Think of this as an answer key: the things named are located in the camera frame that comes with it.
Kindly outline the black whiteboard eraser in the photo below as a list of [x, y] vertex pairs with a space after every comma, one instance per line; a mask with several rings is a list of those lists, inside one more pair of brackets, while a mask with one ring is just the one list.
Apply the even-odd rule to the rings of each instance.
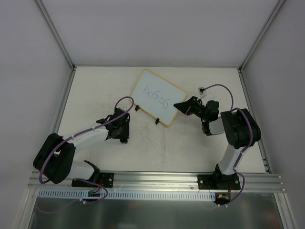
[[128, 139], [120, 139], [120, 143], [121, 144], [126, 144], [126, 143], [128, 143]]

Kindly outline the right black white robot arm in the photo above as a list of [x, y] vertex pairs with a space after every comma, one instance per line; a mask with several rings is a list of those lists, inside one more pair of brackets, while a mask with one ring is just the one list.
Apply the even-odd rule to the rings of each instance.
[[222, 160], [210, 175], [198, 175], [200, 190], [240, 190], [237, 166], [243, 153], [261, 139], [261, 130], [247, 109], [235, 108], [219, 112], [219, 103], [214, 100], [205, 105], [197, 97], [173, 105], [185, 115], [201, 119], [202, 131], [207, 136], [225, 134], [228, 142]]

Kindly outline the yellow framed small whiteboard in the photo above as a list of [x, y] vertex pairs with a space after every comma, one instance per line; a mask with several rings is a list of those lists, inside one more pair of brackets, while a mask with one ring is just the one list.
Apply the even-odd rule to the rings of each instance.
[[134, 104], [170, 126], [178, 112], [174, 104], [184, 102], [187, 92], [172, 82], [144, 69], [131, 93]]

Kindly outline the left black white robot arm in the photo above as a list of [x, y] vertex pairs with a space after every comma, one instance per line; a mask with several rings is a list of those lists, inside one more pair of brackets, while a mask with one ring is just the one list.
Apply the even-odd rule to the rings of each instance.
[[36, 155], [33, 166], [39, 174], [39, 182], [59, 184], [70, 178], [95, 186], [100, 180], [100, 169], [88, 160], [76, 161], [74, 157], [82, 150], [110, 139], [128, 143], [130, 114], [120, 108], [105, 119], [79, 133], [65, 138], [50, 134]]

